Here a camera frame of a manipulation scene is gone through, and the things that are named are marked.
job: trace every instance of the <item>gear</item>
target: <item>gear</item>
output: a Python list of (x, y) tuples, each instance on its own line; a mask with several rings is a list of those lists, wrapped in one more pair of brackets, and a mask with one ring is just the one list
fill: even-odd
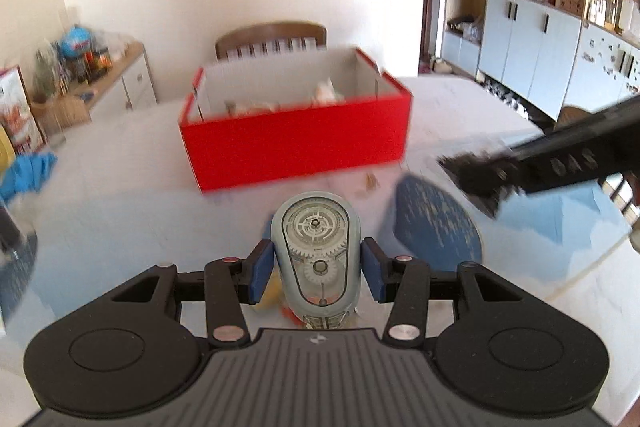
[(294, 204), (284, 223), (289, 250), (299, 257), (334, 257), (347, 247), (344, 211), (326, 198)]
[(334, 259), (321, 257), (305, 263), (305, 277), (311, 284), (316, 286), (322, 283), (325, 286), (331, 284), (335, 281), (337, 275), (338, 265)]

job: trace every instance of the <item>chair backrest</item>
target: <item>chair backrest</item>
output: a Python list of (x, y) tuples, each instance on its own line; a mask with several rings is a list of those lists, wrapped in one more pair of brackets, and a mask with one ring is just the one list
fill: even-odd
[[(572, 122), (582, 120), (590, 114), (590, 112), (579, 107), (565, 105), (560, 110), (556, 129)], [(638, 214), (632, 208), (634, 206), (634, 198), (633, 191), (629, 184), (629, 179), (628, 174), (614, 174), (613, 176), (599, 179), (598, 184), (602, 187), (602, 190), (605, 191), (609, 198), (611, 198), (611, 201), (613, 201), (615, 206), (620, 209), (623, 216), (633, 224), (638, 220)]]
[(276, 53), (281, 50), (280, 41), (286, 42), (289, 50), (294, 49), (294, 41), (300, 42), (300, 48), (306, 49), (306, 40), (313, 39), (316, 47), (326, 45), (326, 28), (319, 24), (299, 21), (273, 22), (240, 28), (216, 42), (218, 60), (227, 60), (228, 53), (234, 52), (242, 58), (242, 48), (248, 48), (250, 56), (267, 55), (270, 51), (268, 44)]

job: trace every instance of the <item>red box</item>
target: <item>red box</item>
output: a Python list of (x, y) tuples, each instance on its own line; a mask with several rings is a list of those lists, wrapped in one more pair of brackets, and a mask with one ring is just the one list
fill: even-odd
[[(344, 102), (312, 107), (331, 78)], [(274, 113), (229, 117), (225, 102)], [(402, 159), (411, 93), (362, 51), (334, 48), (201, 68), (178, 124), (203, 192)]]

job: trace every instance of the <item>ridged black surface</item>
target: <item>ridged black surface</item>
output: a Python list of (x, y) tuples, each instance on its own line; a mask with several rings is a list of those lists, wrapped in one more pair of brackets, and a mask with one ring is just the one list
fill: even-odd
[(198, 381), (158, 409), (87, 420), (46, 410), (33, 427), (422, 426), (604, 427), (591, 410), (515, 419), (463, 401), (424, 356), (386, 347), (372, 330), (265, 330), (260, 340), (212, 357)]

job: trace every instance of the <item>blue gripper pad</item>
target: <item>blue gripper pad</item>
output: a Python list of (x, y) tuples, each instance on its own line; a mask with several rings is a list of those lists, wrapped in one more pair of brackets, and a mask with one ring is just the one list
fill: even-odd
[(382, 267), (364, 241), (360, 245), (360, 266), (373, 298), (379, 303), (385, 303), (386, 288), (382, 280)]
[(265, 242), (258, 260), (254, 264), (254, 272), (249, 286), (250, 304), (257, 304), (262, 299), (264, 289), (267, 288), (271, 271), (273, 270), (273, 258), (275, 255), (274, 245), (271, 241)]

